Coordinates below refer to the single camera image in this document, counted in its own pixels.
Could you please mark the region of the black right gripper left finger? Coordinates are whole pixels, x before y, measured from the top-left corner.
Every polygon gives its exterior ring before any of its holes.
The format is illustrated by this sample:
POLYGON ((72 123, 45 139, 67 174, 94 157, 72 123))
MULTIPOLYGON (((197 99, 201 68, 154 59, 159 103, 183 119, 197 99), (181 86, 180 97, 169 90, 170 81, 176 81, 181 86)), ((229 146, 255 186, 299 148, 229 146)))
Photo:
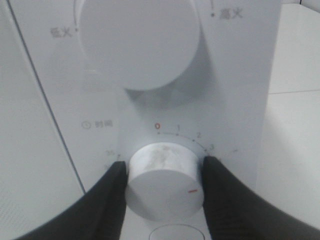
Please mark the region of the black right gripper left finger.
POLYGON ((126 163, 114 162, 68 209, 19 237, 21 240, 119 240, 126 213, 126 163))

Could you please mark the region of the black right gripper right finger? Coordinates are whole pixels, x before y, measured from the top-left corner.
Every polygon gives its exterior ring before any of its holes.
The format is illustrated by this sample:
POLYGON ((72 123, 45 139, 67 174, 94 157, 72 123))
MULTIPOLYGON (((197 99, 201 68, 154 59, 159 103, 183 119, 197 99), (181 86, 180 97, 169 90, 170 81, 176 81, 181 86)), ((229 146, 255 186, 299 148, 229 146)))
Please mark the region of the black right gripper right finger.
POLYGON ((202 165, 203 209, 213 240, 318 240, 319 229, 264 200, 216 157, 202 165))

